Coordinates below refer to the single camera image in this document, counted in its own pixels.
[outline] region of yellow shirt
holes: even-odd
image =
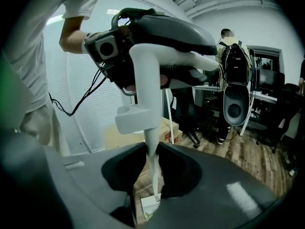
[[[234,36],[225,37],[225,38],[221,39],[220,41],[225,43],[228,46],[231,46],[234,43],[238,44],[238,40]],[[248,58],[247,58],[248,67],[249,67],[249,70],[251,70],[250,53],[249,53],[249,50],[246,47],[246,45],[244,45],[243,43],[242,43],[242,49],[244,50],[244,52],[248,56]],[[217,45],[216,61],[221,65],[221,67],[223,66],[223,62],[222,61],[223,61],[223,52],[224,52],[224,50],[225,50],[225,47],[223,47],[222,45]],[[222,75],[222,71],[221,70],[219,71],[219,85],[220,85],[221,91],[224,91],[224,88],[227,85],[225,83],[225,86],[224,86],[224,77]]]

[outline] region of beige pants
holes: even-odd
[[[38,139],[42,145],[52,146],[62,156],[70,156],[70,150],[52,103],[27,113],[20,130]]]

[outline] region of black pants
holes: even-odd
[[[222,94],[221,97],[223,100],[221,101],[221,106],[219,109],[219,118],[217,121],[217,127],[218,127],[217,137],[221,139],[226,139],[229,133],[230,125],[226,122],[224,118],[224,110],[223,110],[224,94]]]

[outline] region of backpack strap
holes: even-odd
[[[225,44],[224,42],[220,42],[220,43],[218,43],[218,45],[222,45],[223,47],[227,47],[228,45],[227,44]]]

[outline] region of person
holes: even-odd
[[[300,87],[300,94],[304,96],[305,89],[304,89],[304,79],[305,79],[305,54],[304,59],[301,65],[301,74],[300,74],[300,80],[299,80],[299,87]]]
[[[221,40],[220,42],[223,42],[224,44],[231,46],[234,43],[238,44],[238,40],[234,37],[234,33],[230,29],[222,29],[221,30]],[[251,67],[251,63],[249,62],[250,59],[250,53],[248,48],[242,43],[242,49],[244,50],[244,53],[248,57],[248,67]],[[218,44],[217,45],[217,55],[216,55],[216,61],[222,66],[222,57],[223,57],[223,52],[225,51],[225,47]],[[222,92],[222,97],[224,94],[224,89],[226,87],[226,82],[224,81],[223,73],[220,70],[219,72],[219,85],[220,89]],[[219,145],[222,145],[225,141],[225,139],[228,136],[228,133],[231,129],[230,125],[226,122],[224,118],[224,113],[222,109],[219,112],[219,118],[217,121],[217,127],[218,127],[218,132],[216,135],[216,140]]]
[[[97,0],[31,0],[12,29],[3,54],[6,61],[34,95],[20,130],[52,146],[63,156],[70,151],[49,99],[43,29],[49,17],[64,4],[66,12],[59,44],[66,52],[86,53],[80,30],[89,19]]]

